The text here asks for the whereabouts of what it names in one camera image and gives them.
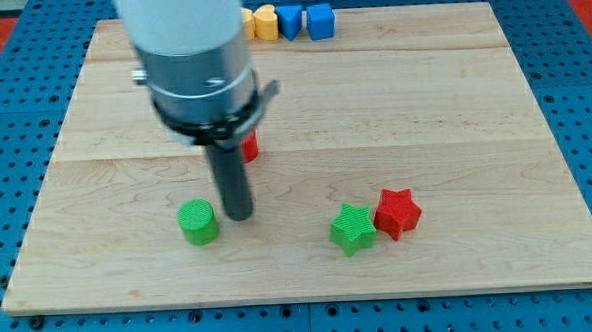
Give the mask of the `yellow block behind arm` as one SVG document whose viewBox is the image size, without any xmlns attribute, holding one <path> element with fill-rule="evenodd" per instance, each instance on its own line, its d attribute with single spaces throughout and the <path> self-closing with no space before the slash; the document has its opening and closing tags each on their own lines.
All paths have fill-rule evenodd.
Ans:
<svg viewBox="0 0 592 332">
<path fill-rule="evenodd" d="M 241 16 L 243 19 L 243 33 L 247 41 L 251 41 L 255 38 L 255 20 L 253 13 L 250 9 L 242 8 Z"/>
</svg>

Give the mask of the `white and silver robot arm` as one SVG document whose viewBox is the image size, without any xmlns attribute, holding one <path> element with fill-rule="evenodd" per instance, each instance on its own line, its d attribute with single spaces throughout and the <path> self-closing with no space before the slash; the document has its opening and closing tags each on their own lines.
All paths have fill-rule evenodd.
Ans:
<svg viewBox="0 0 592 332">
<path fill-rule="evenodd" d="M 259 86 L 243 33 L 241 0 L 113 0 L 152 105 L 188 144 L 239 145 L 278 93 Z"/>
</svg>

